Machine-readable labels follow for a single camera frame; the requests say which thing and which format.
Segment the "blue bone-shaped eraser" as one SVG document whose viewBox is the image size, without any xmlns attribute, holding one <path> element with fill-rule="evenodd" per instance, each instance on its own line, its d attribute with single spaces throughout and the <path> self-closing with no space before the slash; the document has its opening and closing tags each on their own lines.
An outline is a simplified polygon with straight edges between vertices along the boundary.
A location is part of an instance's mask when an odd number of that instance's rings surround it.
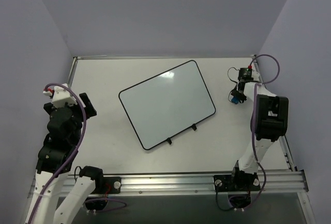
<svg viewBox="0 0 331 224">
<path fill-rule="evenodd" d="M 232 97 L 232 99 L 231 99 L 231 103 L 233 103 L 233 104 L 239 104 L 239 99 L 237 98 L 237 97 Z"/>
</svg>

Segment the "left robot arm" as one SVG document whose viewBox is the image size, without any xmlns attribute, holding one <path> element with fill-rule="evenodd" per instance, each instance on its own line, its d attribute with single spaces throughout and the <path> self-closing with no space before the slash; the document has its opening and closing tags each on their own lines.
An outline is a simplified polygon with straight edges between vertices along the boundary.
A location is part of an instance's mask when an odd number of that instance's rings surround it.
<svg viewBox="0 0 331 224">
<path fill-rule="evenodd" d="M 26 223 L 72 223 L 92 192 L 104 188 L 103 170 L 85 166 L 64 201 L 58 200 L 71 171 L 73 160 L 86 130 L 86 121 L 96 116 L 86 93 L 77 101 L 64 89 L 49 89 L 52 101 L 44 105 L 50 119 L 48 134 L 38 153 L 33 198 Z"/>
</svg>

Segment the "white whiteboard black frame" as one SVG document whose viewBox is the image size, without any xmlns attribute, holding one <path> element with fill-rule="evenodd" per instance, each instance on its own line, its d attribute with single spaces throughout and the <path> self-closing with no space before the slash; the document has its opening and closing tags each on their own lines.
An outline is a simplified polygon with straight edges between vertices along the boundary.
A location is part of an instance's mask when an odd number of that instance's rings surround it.
<svg viewBox="0 0 331 224">
<path fill-rule="evenodd" d="M 144 150 L 192 129 L 216 113 L 194 60 L 187 61 L 119 92 L 118 98 Z"/>
</svg>

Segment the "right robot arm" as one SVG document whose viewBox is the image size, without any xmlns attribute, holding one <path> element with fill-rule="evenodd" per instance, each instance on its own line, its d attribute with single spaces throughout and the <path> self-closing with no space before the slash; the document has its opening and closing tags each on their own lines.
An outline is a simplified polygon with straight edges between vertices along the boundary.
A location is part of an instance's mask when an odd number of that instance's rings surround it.
<svg viewBox="0 0 331 224">
<path fill-rule="evenodd" d="M 232 187 L 242 189 L 254 184 L 259 163 L 267 150 L 286 134 L 289 99 L 271 93 L 255 80 L 251 66 L 238 70 L 238 82 L 230 95 L 233 104 L 244 103 L 248 99 L 253 103 L 250 130 L 254 140 L 248 144 L 229 177 Z"/>
</svg>

